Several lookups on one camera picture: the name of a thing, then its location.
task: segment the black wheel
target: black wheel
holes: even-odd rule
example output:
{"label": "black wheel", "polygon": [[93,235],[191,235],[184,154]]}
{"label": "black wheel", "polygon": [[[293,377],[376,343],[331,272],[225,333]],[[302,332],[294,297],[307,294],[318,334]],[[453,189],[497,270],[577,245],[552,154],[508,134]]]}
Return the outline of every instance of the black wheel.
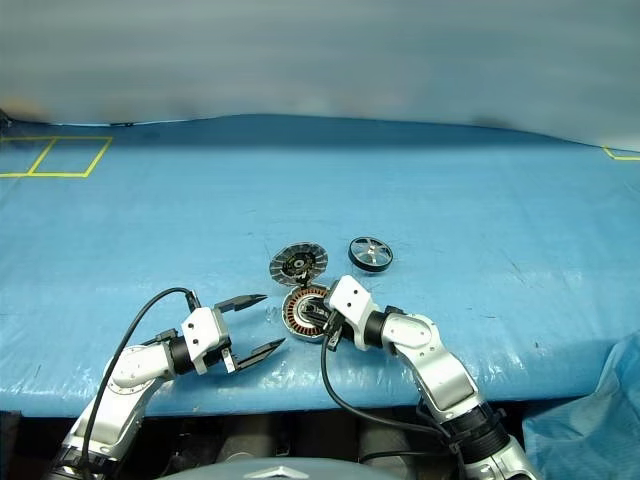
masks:
{"label": "black wheel", "polygon": [[367,272],[384,272],[393,261],[389,245],[372,237],[358,237],[349,245],[349,259]]}

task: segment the blue table surface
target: blue table surface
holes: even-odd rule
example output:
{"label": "blue table surface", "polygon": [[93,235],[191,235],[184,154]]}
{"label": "blue table surface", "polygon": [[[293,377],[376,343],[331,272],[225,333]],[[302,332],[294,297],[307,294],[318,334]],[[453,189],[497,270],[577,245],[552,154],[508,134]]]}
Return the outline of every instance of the blue table surface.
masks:
{"label": "blue table surface", "polygon": [[[329,254],[318,282],[349,273],[380,305],[423,313],[491,400],[583,395],[640,325],[640,162],[513,131],[418,123],[238,116],[134,127],[15,124],[0,143],[0,409],[78,415],[137,310],[181,285],[229,313],[240,356],[288,337],[288,289],[269,275],[286,245]],[[40,152],[60,138],[46,155]],[[104,139],[113,137],[93,165]],[[36,159],[41,162],[33,168]],[[375,236],[382,274],[347,258]],[[186,316],[182,297],[145,317],[144,340]],[[318,345],[291,337],[266,362],[166,384],[150,415],[334,406]],[[409,372],[343,342],[338,392],[360,406],[413,404]]]}

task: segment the mechanical part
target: mechanical part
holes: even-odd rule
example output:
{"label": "mechanical part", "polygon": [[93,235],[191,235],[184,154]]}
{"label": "mechanical part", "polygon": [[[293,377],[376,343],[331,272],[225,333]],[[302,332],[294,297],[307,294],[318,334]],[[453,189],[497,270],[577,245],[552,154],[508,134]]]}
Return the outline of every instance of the mechanical part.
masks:
{"label": "mechanical part", "polygon": [[[409,442],[402,430],[371,422],[360,422],[358,458],[392,450],[410,450]],[[362,463],[405,480],[416,478],[414,461],[411,457],[389,456],[374,458]]]}
{"label": "mechanical part", "polygon": [[282,285],[306,286],[327,268],[329,257],[316,243],[295,243],[273,257],[269,265],[271,278]]}
{"label": "mechanical part", "polygon": [[165,330],[164,332],[160,332],[154,335],[153,338],[147,340],[146,342],[142,342],[140,345],[148,346],[153,345],[154,343],[162,343],[167,340],[171,340],[172,338],[176,338],[178,336],[178,331],[175,328],[170,328],[169,330]]}
{"label": "mechanical part", "polygon": [[[127,347],[117,356],[101,398],[93,429],[89,419],[94,399],[75,422],[65,438],[61,453],[48,478],[108,478],[127,453],[142,423],[147,403],[167,380],[207,368],[223,360],[229,373],[248,368],[267,358],[284,338],[269,342],[236,361],[231,353],[231,339],[222,312],[241,310],[261,300],[264,295],[244,295],[217,304],[213,309],[199,307],[197,297],[189,303],[191,314],[182,322],[184,336],[159,334],[154,339],[164,341]],[[88,465],[81,456],[84,435],[90,430]]]}
{"label": "mechanical part", "polygon": [[183,422],[175,450],[157,478],[215,463],[221,439],[216,432],[189,431],[195,421],[196,419],[191,419]]}
{"label": "mechanical part", "polygon": [[249,458],[274,457],[276,438],[271,415],[243,415],[229,418],[231,432],[216,462],[235,462]]}
{"label": "mechanical part", "polygon": [[358,237],[349,245],[349,260],[367,272],[384,272],[393,261],[393,252],[378,239]]}
{"label": "mechanical part", "polygon": [[464,365],[444,347],[431,319],[395,307],[379,311],[371,294],[349,275],[331,287],[325,305],[332,310],[330,326],[334,317],[351,326],[356,347],[386,348],[411,369],[431,417],[447,433],[448,441],[457,445],[470,478],[540,478]]}
{"label": "mechanical part", "polygon": [[329,312],[322,300],[327,289],[321,285],[296,287],[287,295],[282,304],[282,320],[291,334],[307,342],[322,341],[323,322]]}
{"label": "mechanical part", "polygon": [[253,458],[223,462],[172,475],[171,480],[398,480],[389,474],[353,462],[327,458]]}

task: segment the black cable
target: black cable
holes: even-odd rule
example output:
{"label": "black cable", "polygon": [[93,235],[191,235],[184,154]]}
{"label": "black cable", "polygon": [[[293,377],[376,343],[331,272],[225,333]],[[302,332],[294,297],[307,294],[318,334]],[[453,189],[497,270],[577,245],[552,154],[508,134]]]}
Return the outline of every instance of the black cable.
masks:
{"label": "black cable", "polygon": [[173,468],[173,459],[174,458],[176,458],[175,455],[171,455],[169,457],[169,460],[167,461],[167,466],[164,467],[162,472],[160,472],[160,474],[158,475],[158,478],[162,478],[162,477],[165,477],[165,476],[169,475],[169,471]]}
{"label": "black cable", "polygon": [[358,463],[368,462],[374,458],[383,457],[440,457],[439,454],[433,452],[420,452],[418,450],[390,450],[388,452],[375,452],[363,455],[358,459]]}
{"label": "black cable", "polygon": [[451,445],[451,434],[441,424],[436,422],[436,419],[433,418],[431,414],[424,412],[424,405],[424,399],[420,397],[418,405],[416,405],[416,415],[418,418],[421,418],[427,424],[440,431],[440,433],[442,433],[442,435],[447,439],[447,444]]}
{"label": "black cable", "polygon": [[392,420],[390,418],[378,417],[377,415],[372,415],[370,413],[363,412],[362,410],[358,410],[357,408],[351,406],[347,402],[345,402],[333,389],[331,383],[329,382],[329,376],[327,374],[327,346],[329,344],[329,337],[325,336],[324,341],[322,342],[322,349],[320,351],[320,371],[322,373],[322,381],[324,382],[324,388],[327,390],[329,396],[344,408],[349,413],[367,420],[369,422],[378,423],[380,425],[385,425],[387,427],[397,428],[399,430],[408,430],[412,432],[419,432],[427,434],[431,437],[435,437],[443,446],[447,446],[446,437],[443,435],[442,431],[434,427],[428,427],[425,425],[418,425],[415,423],[406,423],[400,422],[397,420]]}
{"label": "black cable", "polygon": [[467,477],[464,473],[464,458],[462,458],[462,452],[460,449],[456,449],[456,461],[458,464],[458,480],[465,480]]}
{"label": "black cable", "polygon": [[190,290],[187,290],[183,287],[168,288],[158,293],[155,297],[149,300],[144,307],[140,309],[136,317],[133,319],[133,322],[131,322],[131,325],[129,325],[129,328],[122,337],[120,345],[118,345],[118,348],[116,348],[116,352],[113,354],[113,358],[111,359],[111,362],[109,363],[109,366],[107,367],[107,370],[102,377],[102,381],[100,382],[100,387],[98,388],[98,393],[96,393],[96,399],[93,402],[93,408],[91,409],[91,414],[89,415],[89,420],[87,421],[87,428],[84,432],[82,453],[80,454],[80,466],[82,468],[82,476],[84,477],[84,480],[92,480],[93,477],[89,469],[89,440],[91,439],[91,433],[93,432],[93,425],[96,423],[96,416],[98,414],[98,408],[100,407],[100,401],[102,400],[104,391],[107,388],[107,384],[109,383],[111,374],[115,370],[116,364],[120,359],[120,354],[127,346],[127,342],[131,338],[131,335],[133,335],[133,331],[140,323],[140,320],[142,320],[142,317],[149,311],[149,309],[161,298],[176,292],[184,293],[187,296],[192,295],[192,292]]}

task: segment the silver metal part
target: silver metal part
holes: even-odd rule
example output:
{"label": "silver metal part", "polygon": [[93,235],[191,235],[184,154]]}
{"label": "silver metal part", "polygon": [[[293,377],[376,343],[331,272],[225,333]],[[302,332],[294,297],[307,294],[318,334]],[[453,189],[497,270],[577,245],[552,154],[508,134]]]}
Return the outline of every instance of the silver metal part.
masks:
{"label": "silver metal part", "polygon": [[390,314],[382,329],[382,343],[411,368],[418,390],[439,423],[484,402],[467,369],[444,348],[436,324],[424,315]]}
{"label": "silver metal part", "polygon": [[322,299],[326,294],[327,289],[322,285],[296,287],[289,292],[282,302],[282,321],[291,335],[306,342],[322,341],[322,328],[311,323],[306,314],[308,309],[321,313],[310,300]]}
{"label": "silver metal part", "polygon": [[189,357],[198,375],[207,372],[204,356],[229,338],[222,313],[216,308],[196,308],[180,325],[187,342]]}
{"label": "silver metal part", "polygon": [[271,278],[283,285],[306,285],[327,268],[327,251],[317,243],[295,243],[271,260]]}
{"label": "silver metal part", "polygon": [[383,272],[391,265],[393,252],[376,238],[358,237],[349,245],[349,259],[367,272]]}
{"label": "silver metal part", "polygon": [[[133,438],[140,428],[147,402],[165,381],[173,378],[173,369],[166,368],[169,358],[160,358],[164,349],[159,345],[132,346],[122,352],[122,356],[111,377],[109,388],[104,391],[96,421],[91,432],[89,451],[99,453],[114,460],[122,460]],[[162,365],[162,373],[156,378],[147,379],[156,367],[150,363],[156,358]],[[83,436],[87,427],[93,401],[87,405],[82,415],[67,434],[63,444],[82,448]]]}
{"label": "silver metal part", "polygon": [[542,480],[542,476],[527,458],[518,441],[510,437],[509,443],[499,452],[476,463],[464,466],[470,480],[508,480],[524,475],[530,480]]}
{"label": "silver metal part", "polygon": [[338,328],[335,333],[333,335],[331,335],[331,338],[329,339],[329,342],[327,343],[327,348],[329,348],[329,350],[331,350],[332,352],[336,351],[336,348],[338,347],[338,343],[340,343],[340,337],[342,336],[342,327]]}
{"label": "silver metal part", "polygon": [[174,378],[173,362],[166,343],[155,343],[148,347],[129,347],[116,364],[109,388],[121,395],[140,390],[143,384],[156,377]]}
{"label": "silver metal part", "polygon": [[278,465],[277,467],[267,467],[257,472],[247,473],[243,478],[290,478],[294,480],[305,480],[309,478],[309,475],[299,470],[294,470],[291,467]]}
{"label": "silver metal part", "polygon": [[344,275],[331,288],[324,303],[340,312],[353,329],[353,343],[360,350],[369,347],[364,341],[364,329],[369,315],[377,310],[371,294],[351,275]]}
{"label": "silver metal part", "polygon": [[236,371],[236,362],[233,359],[233,355],[231,354],[231,350],[228,348],[222,349],[222,360],[224,361],[224,366],[227,369],[227,373],[233,373]]}

